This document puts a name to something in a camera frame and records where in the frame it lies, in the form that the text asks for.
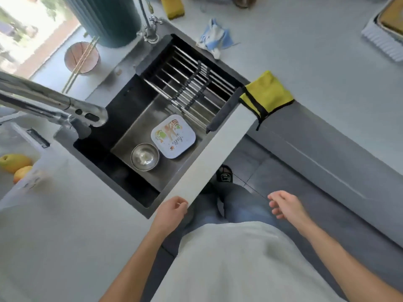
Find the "yellow cloth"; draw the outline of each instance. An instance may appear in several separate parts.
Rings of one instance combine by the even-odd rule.
[[[258,107],[251,102],[246,93],[241,95],[242,104],[256,113],[260,123],[272,112],[294,101],[291,93],[284,88],[270,71],[264,72],[257,80],[247,85],[246,89],[267,111],[267,114],[260,114]]]
[[[184,15],[184,8],[181,0],[161,0],[161,3],[169,20]]]

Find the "slipper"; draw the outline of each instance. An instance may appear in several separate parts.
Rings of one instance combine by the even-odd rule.
[[[233,173],[229,166],[222,164],[220,168],[216,171],[217,181],[218,182],[232,182],[233,181]]]

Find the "person's hand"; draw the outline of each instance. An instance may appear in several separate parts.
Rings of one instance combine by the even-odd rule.
[[[273,208],[272,213],[277,219],[287,219],[301,235],[305,236],[307,229],[315,225],[296,196],[285,191],[277,191],[267,198],[271,200],[269,205]]]
[[[162,239],[166,238],[181,223],[187,213],[188,204],[185,199],[179,196],[161,203],[149,232],[160,236]]]

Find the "faucet handle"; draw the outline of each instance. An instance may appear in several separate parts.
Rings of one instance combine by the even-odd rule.
[[[150,20],[150,22],[154,23],[155,25],[164,23],[164,20],[159,19],[156,16],[150,16],[148,19]]]

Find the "kitchen sink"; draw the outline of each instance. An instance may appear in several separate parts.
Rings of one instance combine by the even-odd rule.
[[[209,144],[216,133],[210,131],[210,124],[217,120],[217,114],[228,109],[237,88],[247,83],[225,64],[196,49],[194,42],[172,25],[159,26],[158,33],[162,40],[156,46],[142,43],[123,60],[121,67],[128,68],[135,54],[137,64],[134,61],[130,65],[136,66],[136,73],[107,104],[106,124],[91,127],[85,139],[78,139],[65,128],[55,135],[58,142],[147,218]],[[105,96],[110,84],[107,78],[90,98]],[[229,112],[224,117],[220,115],[219,124]],[[158,165],[148,172],[134,168],[134,147],[153,144],[152,129],[173,114],[183,116],[194,130],[196,142],[177,158],[160,154]]]

